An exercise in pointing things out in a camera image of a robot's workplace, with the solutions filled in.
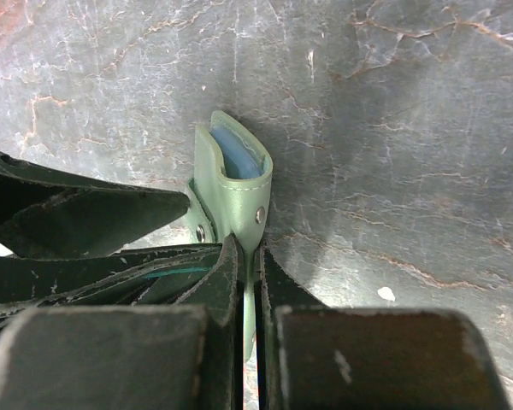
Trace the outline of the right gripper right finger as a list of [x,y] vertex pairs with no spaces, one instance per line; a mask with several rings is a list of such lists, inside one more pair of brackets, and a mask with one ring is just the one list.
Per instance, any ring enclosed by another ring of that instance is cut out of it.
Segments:
[[256,252],[263,409],[507,409],[484,337],[443,308],[328,307]]

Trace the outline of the green card holder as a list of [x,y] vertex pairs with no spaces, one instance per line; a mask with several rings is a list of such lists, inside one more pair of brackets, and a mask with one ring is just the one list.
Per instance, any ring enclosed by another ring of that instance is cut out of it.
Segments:
[[195,127],[193,175],[186,184],[186,223],[196,243],[224,243],[233,234],[244,256],[243,356],[256,335],[254,257],[268,216],[274,163],[262,143],[224,111]]

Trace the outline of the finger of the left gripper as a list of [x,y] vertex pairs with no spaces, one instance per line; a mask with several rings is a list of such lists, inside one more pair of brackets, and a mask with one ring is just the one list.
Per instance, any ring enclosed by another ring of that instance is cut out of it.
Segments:
[[183,216],[187,195],[115,184],[0,152],[0,243],[34,259],[110,255]]
[[140,279],[207,272],[220,253],[219,244],[187,244],[78,260],[0,257],[0,319],[38,305],[79,301]]

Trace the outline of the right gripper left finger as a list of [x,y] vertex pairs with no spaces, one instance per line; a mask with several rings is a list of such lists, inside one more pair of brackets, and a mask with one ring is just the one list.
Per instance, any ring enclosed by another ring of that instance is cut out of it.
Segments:
[[0,319],[0,409],[239,409],[244,256]]

